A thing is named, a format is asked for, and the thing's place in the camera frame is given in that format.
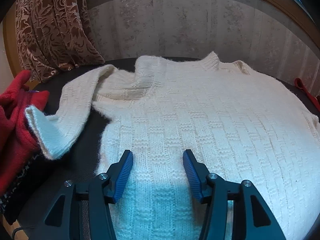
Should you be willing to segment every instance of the black table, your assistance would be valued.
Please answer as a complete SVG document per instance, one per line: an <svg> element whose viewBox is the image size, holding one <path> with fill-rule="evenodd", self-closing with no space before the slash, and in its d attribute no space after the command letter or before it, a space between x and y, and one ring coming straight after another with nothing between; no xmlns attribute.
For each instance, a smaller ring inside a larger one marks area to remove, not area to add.
<svg viewBox="0 0 320 240"><path fill-rule="evenodd" d="M181 57L168 57L168 59L174 61L197 60L194 58ZM107 61L106 64L113 64L119 69L134 72L135 61L136 58L125 58L110 60ZM69 72L62 73L47 83L41 83L37 85L34 90L48 90L50 92L49 101L44 109L44 112L46 114L55 114L59 108L59 101L63 86L78 76L81 76L85 72L97 67L99 66L82 66ZM303 104L311 113L320 117L320 113L301 90L285 82L282 83L303 102ZM49 179L47 179L41 185L41 187L34 192L32 197L24 205L18 217L18 221L22 227L37 224L39 219L44 215L44 212L46 211L52 197L59 190L65 180L71 179L74 182L81 182L89 180L95 176L94 171L98 165L98 154L100 149L100 135L109 121L110 120L102 117L98 112L91 109L88 121L76 143L63 157L63 161L59 162L59 165ZM31 231L27 230L26 234L30 235ZM308 237L308 240L319 239L319 237L310 237Z"/></svg>

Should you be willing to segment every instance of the red fabric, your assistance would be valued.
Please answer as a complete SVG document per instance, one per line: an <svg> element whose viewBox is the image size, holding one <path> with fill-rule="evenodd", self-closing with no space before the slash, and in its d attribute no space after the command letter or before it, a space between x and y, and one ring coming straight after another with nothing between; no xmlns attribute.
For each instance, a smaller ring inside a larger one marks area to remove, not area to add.
<svg viewBox="0 0 320 240"><path fill-rule="evenodd" d="M300 90L304 91L306 93L307 97L313 103L313 105L318 109L318 111L320 111L320 104L319 104L318 100L308 92L308 90L306 89L306 87L304 86L304 84L302 83L300 78L296 78L294 80L294 85L296 88L299 88Z"/></svg>
<svg viewBox="0 0 320 240"><path fill-rule="evenodd" d="M42 111L49 92L30 92L25 85L30 75L29 70L22 70L0 95L0 195L39 149L36 137L28 130L24 111L30 105Z"/></svg>

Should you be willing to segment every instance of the wooden surface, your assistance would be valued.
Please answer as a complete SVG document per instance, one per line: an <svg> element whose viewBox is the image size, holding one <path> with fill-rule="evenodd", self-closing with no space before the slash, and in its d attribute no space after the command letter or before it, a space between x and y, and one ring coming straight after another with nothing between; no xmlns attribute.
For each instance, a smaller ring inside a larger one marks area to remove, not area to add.
<svg viewBox="0 0 320 240"><path fill-rule="evenodd" d="M294 0L265 0L272 4L284 14L286 14L292 21L304 30L311 40L320 48L320 32L316 25L303 11L303 9ZM4 45L7 53L8 62L15 77L21 71L18 50L15 36L15 5L13 5L4 18ZM37 82L29 84L33 88Z"/></svg>
<svg viewBox="0 0 320 240"><path fill-rule="evenodd" d="M19 228L20 225L19 223L16 221L13 223L12 226L10 226L7 221L5 220L4 216L1 216L1 223L3 224L5 230L7 230L8 234L11 236L12 232L14 229ZM28 240L29 238L27 237L27 235L24 233L23 230L20 230L16 233L14 240Z"/></svg>

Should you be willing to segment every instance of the sweater collar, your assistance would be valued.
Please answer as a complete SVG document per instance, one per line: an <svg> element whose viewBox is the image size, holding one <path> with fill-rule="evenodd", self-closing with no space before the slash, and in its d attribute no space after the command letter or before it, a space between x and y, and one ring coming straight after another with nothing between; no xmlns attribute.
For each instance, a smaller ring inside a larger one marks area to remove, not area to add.
<svg viewBox="0 0 320 240"><path fill-rule="evenodd" d="M218 69L220 60L214 52L211 52L204 59L198 61L205 70Z"/></svg>

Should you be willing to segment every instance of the brown patterned curtain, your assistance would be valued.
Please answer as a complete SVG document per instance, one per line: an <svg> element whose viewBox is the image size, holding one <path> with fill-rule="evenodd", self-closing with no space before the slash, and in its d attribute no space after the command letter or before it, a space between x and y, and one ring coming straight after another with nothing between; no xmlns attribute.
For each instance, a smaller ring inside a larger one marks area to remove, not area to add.
<svg viewBox="0 0 320 240"><path fill-rule="evenodd" d="M86 0L17 0L16 37L31 81L105 62L94 48Z"/></svg>

